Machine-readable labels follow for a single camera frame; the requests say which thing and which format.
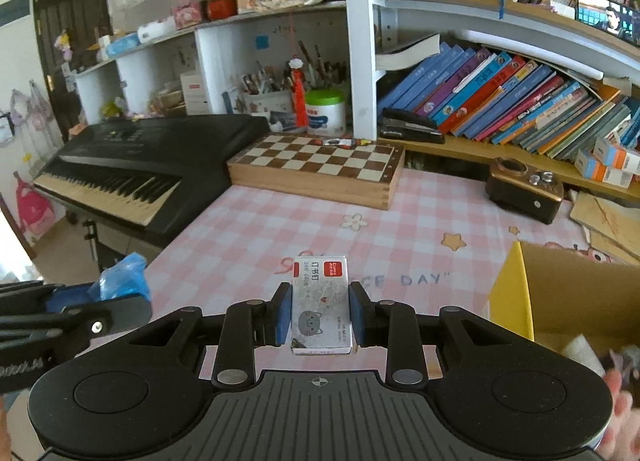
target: green lid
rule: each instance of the green lid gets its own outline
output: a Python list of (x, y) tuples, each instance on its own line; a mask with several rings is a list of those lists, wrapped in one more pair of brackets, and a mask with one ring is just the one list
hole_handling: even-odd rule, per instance
[(319, 91), (309, 91), (305, 94), (306, 105), (324, 107), (325, 105), (339, 105), (344, 103), (344, 94), (338, 89), (320, 89)]

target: purple book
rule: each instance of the purple book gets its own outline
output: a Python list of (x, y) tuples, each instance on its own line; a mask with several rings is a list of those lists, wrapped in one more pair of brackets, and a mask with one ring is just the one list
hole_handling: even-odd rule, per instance
[(478, 66), (490, 56), (491, 52), (486, 47), (483, 47), (475, 54), (475, 56), (471, 57), (471, 59), (464, 64), (456, 74), (444, 82), (443, 85), (441, 85), (426, 102), (420, 105), (415, 113), (418, 116), (429, 116), (432, 112), (437, 112), (436, 108), (440, 107), (442, 102), (445, 102), (447, 98), (449, 98), (453, 89), (458, 87), (462, 83), (462, 80), (475, 71), (476, 68), (478, 68)]

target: chessboard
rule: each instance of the chessboard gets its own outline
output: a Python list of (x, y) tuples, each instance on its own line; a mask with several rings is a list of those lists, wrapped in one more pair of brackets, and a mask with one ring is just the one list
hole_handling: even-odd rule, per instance
[(385, 142), (322, 146), (312, 137), (269, 134), (228, 162), (234, 185), (388, 210), (404, 148)]

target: human hand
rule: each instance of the human hand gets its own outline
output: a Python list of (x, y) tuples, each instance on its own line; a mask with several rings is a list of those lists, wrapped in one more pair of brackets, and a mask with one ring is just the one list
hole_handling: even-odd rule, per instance
[(613, 413), (596, 452), (607, 461), (639, 461), (640, 409), (632, 409), (631, 394), (620, 390), (619, 371), (609, 371), (603, 379), (611, 391)]
[(0, 461), (11, 461), (11, 440), (9, 440), (2, 397), (0, 397)]

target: blue sticky note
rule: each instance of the blue sticky note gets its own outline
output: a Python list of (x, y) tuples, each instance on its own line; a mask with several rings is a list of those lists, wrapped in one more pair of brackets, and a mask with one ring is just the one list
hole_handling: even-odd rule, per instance
[(269, 35), (258, 35), (255, 38), (255, 48), (257, 50), (269, 49)]

